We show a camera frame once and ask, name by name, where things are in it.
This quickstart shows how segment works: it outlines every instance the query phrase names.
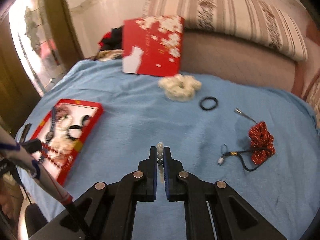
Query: blue bedsheet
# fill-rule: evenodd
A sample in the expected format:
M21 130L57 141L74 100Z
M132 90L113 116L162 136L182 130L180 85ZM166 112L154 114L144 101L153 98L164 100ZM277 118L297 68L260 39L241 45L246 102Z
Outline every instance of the blue bedsheet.
M186 171L201 180L226 181L288 240L299 239L320 207L320 141L311 107L285 91L194 76L202 88L192 101L181 103L166 98L159 78L122 73L121 60L80 61L33 110L26 121L33 124L28 136L60 98L100 102L104 114L64 185L74 198L97 181L110 184L135 171L150 146L162 141ZM216 97L218 108L201 110L198 103L205 96ZM249 147L253 123L235 114L236 107L264 120L275 138L276 154L254 172L244 171L235 157L217 165L222 144L231 151ZM19 172L48 220L63 210ZM183 203L169 203L157 181L157 200L137 204L132 239L186 239Z

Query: red tray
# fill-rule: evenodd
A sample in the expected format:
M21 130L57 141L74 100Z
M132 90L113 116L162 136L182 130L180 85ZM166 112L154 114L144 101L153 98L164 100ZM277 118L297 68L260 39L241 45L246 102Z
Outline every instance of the red tray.
M83 100L75 100L75 99L60 99L55 106L64 103L66 104L73 116L73 124L79 125L80 119L78 116L83 116L85 114L90 115L91 119L86 127L82 129L81 136L75 140L74 147L68 157L63 159L62 162L55 162L48 156L45 158L43 162L43 166L47 169L47 171L60 183L63 185L66 177L72 167L73 162L76 159L76 156L80 152L84 141L86 140L88 134L90 133L91 129L94 127L96 122L98 121L99 117L103 113L103 108L100 103L90 102L90 101L83 101ZM45 135L50 130L51 125L51 111L45 116L45 118L41 121L39 126L37 127L36 131L32 135L32 139L38 138L42 142L45 142ZM63 134L63 132L57 131L55 129L55 136L59 136L59 134ZM33 156L38 159L41 156L41 152L35 152Z

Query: white cat silhouette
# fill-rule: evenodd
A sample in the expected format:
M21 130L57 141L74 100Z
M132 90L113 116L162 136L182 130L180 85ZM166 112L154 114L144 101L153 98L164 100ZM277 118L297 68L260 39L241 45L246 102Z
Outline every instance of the white cat silhouette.
M122 59L123 72L137 73L141 64L141 57L143 50L137 46L132 46L132 50L129 56L125 56Z

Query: box lid with white flowers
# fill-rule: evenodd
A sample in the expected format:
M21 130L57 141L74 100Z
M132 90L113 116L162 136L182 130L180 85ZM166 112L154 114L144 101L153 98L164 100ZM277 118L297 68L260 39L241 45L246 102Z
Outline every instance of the box lid with white flowers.
M183 18L155 16L124 21L123 72L174 76L179 72Z

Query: black cloth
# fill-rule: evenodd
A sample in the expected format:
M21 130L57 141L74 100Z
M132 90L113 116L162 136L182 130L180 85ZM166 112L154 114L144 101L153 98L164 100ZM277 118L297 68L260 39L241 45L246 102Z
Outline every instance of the black cloth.
M109 38L102 38L100 42L102 46L99 51L122 49L122 27L112 29Z

